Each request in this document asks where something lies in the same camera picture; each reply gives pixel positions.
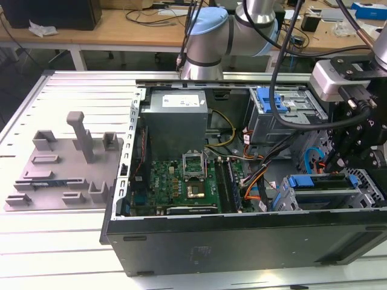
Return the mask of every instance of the desk leg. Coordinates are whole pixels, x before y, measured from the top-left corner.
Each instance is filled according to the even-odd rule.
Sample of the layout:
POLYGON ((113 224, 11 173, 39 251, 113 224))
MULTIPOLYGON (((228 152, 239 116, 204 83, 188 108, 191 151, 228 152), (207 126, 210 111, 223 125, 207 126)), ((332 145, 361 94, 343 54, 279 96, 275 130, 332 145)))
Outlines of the desk leg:
POLYGON ((231 56, 230 57, 229 67, 230 67, 230 69, 235 69, 235 67, 236 67, 236 56, 231 56))
POLYGON ((119 53, 120 53, 121 66, 124 66, 126 65, 125 51, 119 51, 119 53))
POLYGON ((85 59, 81 50, 70 48, 71 57, 73 58, 74 66, 77 71, 87 71, 85 59))
POLYGON ((274 67, 276 66, 278 56, 279 56, 279 50, 271 50, 269 52, 269 58, 268 58, 265 72, 272 73, 274 71, 274 67))
POLYGON ((10 47, 10 48, 4 47, 2 50, 12 62, 19 61, 19 57, 16 54, 16 50, 13 47, 10 47))

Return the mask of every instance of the motherboard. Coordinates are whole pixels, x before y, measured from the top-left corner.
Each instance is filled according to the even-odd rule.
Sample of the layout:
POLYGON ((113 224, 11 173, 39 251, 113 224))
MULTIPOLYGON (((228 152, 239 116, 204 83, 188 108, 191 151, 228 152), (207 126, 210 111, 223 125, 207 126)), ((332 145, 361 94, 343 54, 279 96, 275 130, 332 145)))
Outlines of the motherboard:
POLYGON ((201 158, 152 161, 149 188, 132 196, 136 215, 238 212, 242 163, 196 155, 201 158))

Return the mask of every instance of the gray plastic block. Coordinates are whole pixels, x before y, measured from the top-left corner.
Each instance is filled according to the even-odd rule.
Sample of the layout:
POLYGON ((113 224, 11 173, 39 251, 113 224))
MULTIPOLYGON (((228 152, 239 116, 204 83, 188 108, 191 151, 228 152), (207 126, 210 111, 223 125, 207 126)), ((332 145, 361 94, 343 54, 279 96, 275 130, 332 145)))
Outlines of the gray plastic block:
POLYGON ((67 183, 67 186, 71 190, 78 189, 89 189, 89 184, 85 178, 70 178, 70 179, 79 179, 79 181, 70 181, 67 183))
POLYGON ((51 170, 46 171, 26 171, 24 173, 24 179, 51 179, 53 172, 51 170))
MULTIPOLYGON (((89 130, 86 130, 86 135, 87 135, 88 146, 91 146, 91 148, 93 148, 93 139, 91 138, 91 133, 89 130)), ((78 139, 73 139, 73 143, 76 150, 82 150, 78 139)))
POLYGON ((24 191, 28 191, 28 190, 35 190, 35 188, 28 181, 26 181, 25 183, 19 183, 19 184, 15 183, 15 184, 13 184, 13 187, 19 192, 24 192, 24 191))
POLYGON ((90 146, 91 135, 87 135, 85 127, 83 126, 83 119, 85 118, 83 112, 70 112, 67 115, 67 124, 73 127, 75 135, 77 135, 78 144, 83 152, 87 163, 93 163, 94 153, 93 147, 90 146))
POLYGON ((35 156, 32 161, 33 164, 51 164, 58 163, 59 156, 58 155, 40 155, 35 156))
POLYGON ((5 200, 5 202, 12 207, 28 206, 31 201, 31 198, 25 193, 9 195, 8 198, 5 200))
POLYGON ((62 200, 65 204, 82 204, 85 202, 82 192, 63 192, 62 200))
POLYGON ((106 182, 102 182, 101 189, 97 189, 96 185, 94 182, 90 183, 89 190, 88 190, 89 195, 91 196, 91 199, 93 200, 94 203, 99 204, 99 203, 105 203, 106 199, 109 194, 109 188, 106 185, 106 182))
POLYGON ((83 141, 87 150, 92 149, 93 163, 85 162, 80 143, 80 150, 76 150, 73 139, 55 139, 51 131, 38 131, 36 140, 43 142, 37 142, 37 147, 14 184, 14 195, 26 194, 32 202, 28 202, 27 198, 21 199, 22 196, 10 198, 11 201, 4 206, 6 211, 106 207, 108 192, 117 176, 123 140, 112 132, 104 134, 103 138, 93 139, 90 132, 83 128, 81 112, 69 116, 68 121, 77 129, 80 128, 80 134, 85 134, 83 141), (44 149, 49 147, 51 153, 42 150, 41 145, 44 149), (82 195, 79 199, 83 198, 83 202, 67 202, 71 198, 65 198, 65 202, 63 193, 67 192, 79 192, 82 195))
POLYGON ((38 151, 51 151, 50 143, 56 142, 54 134, 50 130, 37 131, 32 139, 38 151))
POLYGON ((117 151, 120 149, 115 132, 105 132, 102 137, 102 143, 106 151, 117 151))

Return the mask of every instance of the floor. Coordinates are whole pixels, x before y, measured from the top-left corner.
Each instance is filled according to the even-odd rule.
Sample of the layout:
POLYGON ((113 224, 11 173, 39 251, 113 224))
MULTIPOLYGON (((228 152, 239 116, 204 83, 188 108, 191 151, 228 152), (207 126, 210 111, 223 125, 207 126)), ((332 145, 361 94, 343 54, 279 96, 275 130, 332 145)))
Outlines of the floor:
MULTIPOLYGON (((44 69, 48 69, 48 61, 55 56, 54 50, 28 50, 30 55, 44 69)), ((39 79, 42 70, 30 60, 22 51, 17 51, 19 61, 11 63, 5 61, 0 65, 0 131, 19 107, 30 89, 39 79)), ((119 53, 113 52, 114 59, 109 59, 108 53, 104 51, 84 51, 85 61, 89 70, 92 71, 173 71, 177 54, 161 53, 160 63, 155 62, 154 53, 126 53, 126 65, 121 66, 119 53)), ((233 71, 264 72, 268 57, 238 57, 236 68, 233 71)), ((228 67, 229 57, 223 59, 223 70, 230 71, 228 67)), ((281 71, 289 73, 309 73, 314 62, 305 59, 294 59, 292 62, 287 57, 281 71)), ((73 61, 68 54, 55 61, 55 70, 74 70, 73 61)))

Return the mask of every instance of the blue latch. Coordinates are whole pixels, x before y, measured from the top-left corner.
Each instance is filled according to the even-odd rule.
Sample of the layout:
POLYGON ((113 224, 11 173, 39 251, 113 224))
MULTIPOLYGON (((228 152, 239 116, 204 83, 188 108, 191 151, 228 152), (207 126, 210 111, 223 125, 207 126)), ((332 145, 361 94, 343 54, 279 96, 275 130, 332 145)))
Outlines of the blue latch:
POLYGON ((288 182, 291 187, 310 187, 314 186, 314 182, 308 175, 292 175, 288 177, 288 182))
MULTIPOLYGON (((268 97, 269 88, 258 88, 256 89, 256 96, 259 102, 262 104, 263 110, 265 113, 271 113, 272 107, 270 106, 270 101, 268 97)), ((286 113, 288 109, 282 105, 281 97, 279 94, 274 94, 274 100, 277 106, 279 113, 286 113)))
POLYGON ((357 177, 353 174, 350 174, 349 177, 348 177, 354 187, 354 189, 359 185, 359 180, 357 179, 357 177))
POLYGON ((289 182, 290 187, 296 187, 297 186, 297 183, 296 183, 296 180, 295 180, 294 176, 289 177, 288 178, 288 182, 289 182))

